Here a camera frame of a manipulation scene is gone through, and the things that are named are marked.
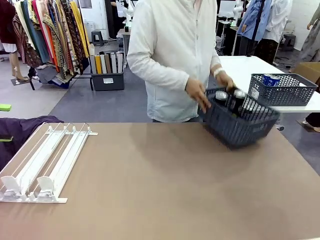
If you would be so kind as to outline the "person's left hand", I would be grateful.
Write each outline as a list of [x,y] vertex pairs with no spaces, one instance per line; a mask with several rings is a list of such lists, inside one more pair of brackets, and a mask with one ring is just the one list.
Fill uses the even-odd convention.
[[219,85],[226,88],[227,92],[232,91],[236,87],[233,79],[225,71],[219,72],[215,76],[215,79]]

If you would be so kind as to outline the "person's right hand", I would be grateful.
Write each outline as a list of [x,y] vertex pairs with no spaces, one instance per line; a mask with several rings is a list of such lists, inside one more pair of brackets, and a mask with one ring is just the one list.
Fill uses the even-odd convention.
[[204,85],[199,80],[189,77],[185,86],[185,91],[190,98],[198,103],[204,113],[211,107],[211,103],[205,95]]

